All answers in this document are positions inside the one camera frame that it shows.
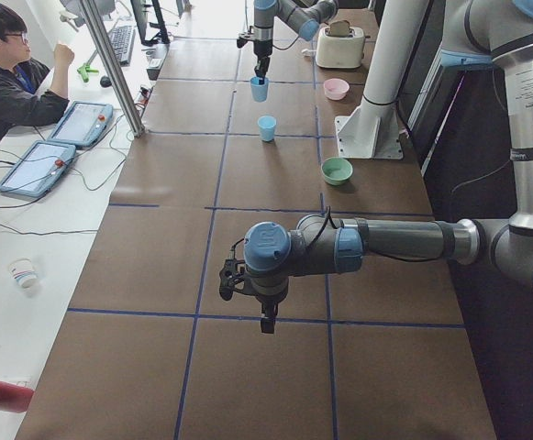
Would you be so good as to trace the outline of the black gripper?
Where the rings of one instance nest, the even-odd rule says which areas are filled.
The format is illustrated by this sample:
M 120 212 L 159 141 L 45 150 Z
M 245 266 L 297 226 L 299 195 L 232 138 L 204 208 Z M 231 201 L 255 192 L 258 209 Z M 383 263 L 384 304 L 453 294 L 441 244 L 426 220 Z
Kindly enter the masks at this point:
M 254 67 L 255 76 L 258 79 L 258 85 L 264 85 L 270 65 L 270 56 L 272 55 L 272 40 L 255 39 L 253 41 L 253 53 L 258 58 Z
M 278 303 L 286 298 L 289 279 L 287 277 L 252 277 L 250 280 L 254 295 L 261 301 L 272 301 L 261 305 L 261 332 L 273 334 L 278 314 Z

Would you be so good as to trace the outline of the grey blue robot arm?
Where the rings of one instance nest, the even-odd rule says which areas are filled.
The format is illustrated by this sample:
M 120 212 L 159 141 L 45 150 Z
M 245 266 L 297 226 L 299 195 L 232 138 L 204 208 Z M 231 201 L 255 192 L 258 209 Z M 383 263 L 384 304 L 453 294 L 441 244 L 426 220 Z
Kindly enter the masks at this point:
M 339 2 L 334 0 L 315 1 L 308 7 L 301 7 L 295 1 L 287 0 L 254 1 L 253 23 L 248 39 L 253 44 L 253 53 L 257 59 L 254 71 L 259 85 L 265 84 L 269 70 L 275 18 L 279 18 L 300 39 L 310 41 L 319 26 L 333 18 L 338 10 Z
M 225 261 L 219 293 L 225 300 L 234 293 L 256 298 L 263 333 L 273 332 L 291 277 L 353 272 L 366 253 L 413 262 L 487 261 L 533 289 L 533 1 L 449 1 L 440 53 L 443 66 L 504 72 L 516 212 L 455 223 L 311 214 L 293 230 L 258 223 L 243 239 L 242 259 Z

